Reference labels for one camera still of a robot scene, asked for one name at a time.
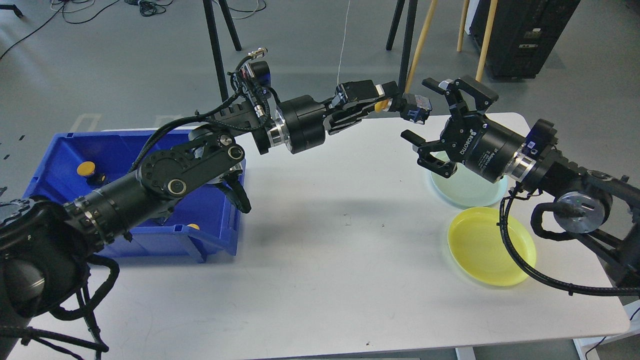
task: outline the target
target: gray floor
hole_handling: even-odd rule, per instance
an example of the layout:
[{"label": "gray floor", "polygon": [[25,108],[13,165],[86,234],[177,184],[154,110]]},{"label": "gray floor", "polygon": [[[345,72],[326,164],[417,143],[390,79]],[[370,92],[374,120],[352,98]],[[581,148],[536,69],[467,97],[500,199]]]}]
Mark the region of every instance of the gray floor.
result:
[{"label": "gray floor", "polygon": [[[110,3],[96,2],[96,8]],[[269,49],[265,60],[282,99],[310,94],[320,101],[331,96],[348,2],[267,2],[266,10],[235,22],[244,49]],[[229,4],[247,9],[255,1]],[[397,79],[404,22],[394,50],[385,50],[394,5],[395,1],[351,1],[340,81]],[[12,12],[0,12],[0,51],[53,14],[44,0],[19,6],[26,15],[22,20]],[[414,44],[427,7],[427,1],[420,2]],[[536,79],[498,82],[485,75],[483,83],[500,94],[491,111],[521,113],[530,125],[538,118],[555,122],[559,148],[568,158],[614,176],[629,175],[630,183],[639,186],[637,9],[637,1],[583,0]],[[435,115],[447,113],[446,103],[422,88],[419,80],[476,71],[478,53],[469,39],[461,53],[455,51],[459,11],[460,2],[438,4],[411,89],[431,98]],[[93,13],[94,9],[69,14],[67,19],[83,20]],[[223,62],[231,69],[244,51],[233,50],[218,9],[216,15]],[[150,127],[167,117],[209,110],[220,101],[199,1],[176,1],[166,14],[151,18],[140,17],[124,2],[83,25],[65,24],[58,16],[0,61],[0,200],[22,195],[53,133]],[[630,222],[625,208],[616,205],[605,229],[623,236]],[[603,360],[638,359],[639,344],[636,336],[604,345],[598,353]],[[577,359],[570,340],[475,351],[478,359]],[[455,353],[445,349],[383,357],[454,359]]]}]

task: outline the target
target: light blue plate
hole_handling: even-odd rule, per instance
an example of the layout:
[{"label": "light blue plate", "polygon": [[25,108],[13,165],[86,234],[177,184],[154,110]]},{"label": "light blue plate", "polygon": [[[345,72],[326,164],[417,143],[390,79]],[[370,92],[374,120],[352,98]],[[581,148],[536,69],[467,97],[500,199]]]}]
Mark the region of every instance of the light blue plate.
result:
[{"label": "light blue plate", "polygon": [[[435,157],[449,161],[444,151],[435,154]],[[431,173],[431,181],[438,193],[462,208],[491,206],[504,196],[508,186],[506,177],[492,184],[462,164],[458,164],[458,170],[448,179],[432,172],[429,173]]]}]

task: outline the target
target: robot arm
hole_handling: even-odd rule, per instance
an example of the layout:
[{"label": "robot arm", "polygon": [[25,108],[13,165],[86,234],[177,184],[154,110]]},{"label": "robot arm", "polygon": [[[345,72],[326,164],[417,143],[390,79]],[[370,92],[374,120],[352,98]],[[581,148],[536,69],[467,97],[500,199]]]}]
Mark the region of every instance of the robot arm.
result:
[{"label": "robot arm", "polygon": [[[640,190],[627,184],[627,177],[615,179],[599,171],[587,170],[566,159],[556,149],[557,138],[553,124],[546,120],[540,119],[526,137],[491,121],[484,113],[498,99],[497,94],[468,76],[441,83],[425,79],[422,84],[445,95],[451,118],[437,141],[427,142],[409,130],[401,134],[416,148],[418,165],[438,175],[450,177],[455,173],[457,163],[461,163],[493,183],[507,175],[516,180],[518,190],[529,193],[538,190],[553,195],[553,203],[540,204],[532,212],[531,226],[536,235],[556,241],[578,239],[607,262],[607,272],[618,289],[596,290],[586,286],[560,284],[555,279],[536,273],[531,267],[527,268],[520,261],[522,259],[517,259],[519,256],[512,253],[516,263],[527,274],[570,293],[601,296],[640,293],[640,233],[637,226],[640,220]],[[461,92],[474,98],[474,110],[467,106]],[[445,163],[436,159],[431,154],[436,151],[445,151],[451,160]],[[511,200],[516,197],[517,192],[511,194]],[[613,197],[626,202],[633,215],[634,225],[623,240],[599,229],[609,217]],[[544,230],[542,214],[546,211],[553,212],[556,222],[565,232]],[[508,233],[506,236],[503,233],[503,240],[505,239],[508,239]]]},{"label": "robot arm", "polygon": [[[261,154],[280,144],[296,154],[324,143],[325,133],[357,124],[380,101],[385,101],[385,110],[421,124],[431,110],[426,98],[402,94],[395,83],[372,81],[340,84],[323,102],[309,95],[280,102],[271,88],[267,63],[249,62],[265,52],[250,53],[230,73],[236,92],[223,106],[163,126],[120,179],[64,205],[38,197],[0,202],[0,359],[9,354],[13,338],[51,338],[51,333],[25,328],[30,318],[46,312],[60,320],[84,318],[96,342],[68,337],[63,341],[93,348],[97,354],[107,351],[93,310],[113,287],[119,269],[115,261],[94,253],[119,236],[130,240],[129,230],[148,218],[170,214],[178,201],[205,183],[213,182],[239,210],[249,212],[238,181],[245,151],[236,143],[237,136],[251,133]],[[274,119],[271,94],[276,100]],[[244,101],[231,105],[239,97]],[[148,154],[164,134],[190,122],[206,124],[192,130],[188,142]],[[88,263],[111,272],[92,298],[86,289]],[[63,309],[60,304],[73,294],[79,308]]]}]

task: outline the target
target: wooden pole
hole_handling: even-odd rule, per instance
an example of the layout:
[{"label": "wooden pole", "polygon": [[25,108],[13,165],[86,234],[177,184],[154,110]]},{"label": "wooden pole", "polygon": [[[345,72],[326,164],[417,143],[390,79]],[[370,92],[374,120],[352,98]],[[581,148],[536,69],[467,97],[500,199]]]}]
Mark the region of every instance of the wooden pole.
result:
[{"label": "wooden pole", "polygon": [[429,11],[427,12],[427,17],[424,19],[424,24],[422,25],[422,31],[420,31],[420,38],[418,38],[418,44],[415,46],[415,53],[413,54],[413,62],[411,63],[411,70],[409,70],[409,76],[406,80],[406,86],[404,87],[404,92],[409,92],[411,88],[411,82],[413,81],[413,73],[415,72],[415,68],[418,67],[418,61],[420,60],[420,53],[422,52],[422,46],[424,45],[424,41],[427,39],[427,33],[429,32],[429,27],[431,26],[431,19],[433,19],[433,13],[436,10],[436,5],[438,4],[438,0],[431,0],[431,6],[429,6]]},{"label": "wooden pole", "polygon": [[469,0],[465,0],[462,4],[462,18],[460,19],[460,33],[458,34],[458,52],[462,51],[462,35],[465,32],[465,23],[467,22],[467,12],[469,11]]},{"label": "wooden pole", "polygon": [[482,51],[480,52],[480,62],[478,63],[478,71],[476,72],[476,81],[482,80],[484,72],[484,62],[486,54],[489,50],[489,39],[491,39],[491,30],[493,29],[493,19],[495,18],[495,9],[498,7],[498,0],[491,0],[489,6],[489,16],[486,19],[486,27],[484,28],[484,38],[482,41]]}]

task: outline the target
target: blue storage box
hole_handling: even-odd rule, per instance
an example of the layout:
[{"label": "blue storage box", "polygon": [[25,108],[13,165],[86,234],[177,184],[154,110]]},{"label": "blue storage box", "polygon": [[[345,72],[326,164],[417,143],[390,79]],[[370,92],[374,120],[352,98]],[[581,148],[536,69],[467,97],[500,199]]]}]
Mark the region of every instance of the blue storage box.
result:
[{"label": "blue storage box", "polygon": [[[152,133],[108,131],[56,134],[24,196],[44,195],[63,204],[86,195],[94,187],[77,174],[80,163],[94,162],[96,172],[106,174],[109,181],[114,181],[127,173]],[[188,130],[172,131],[160,139],[152,152],[187,142],[188,133]],[[119,237],[100,254],[111,258],[189,255],[199,263],[220,249],[235,255],[239,219],[240,212],[224,194],[215,186],[205,184],[180,201],[164,225],[147,220],[131,230],[132,242]],[[200,230],[188,224],[196,224]]]}]

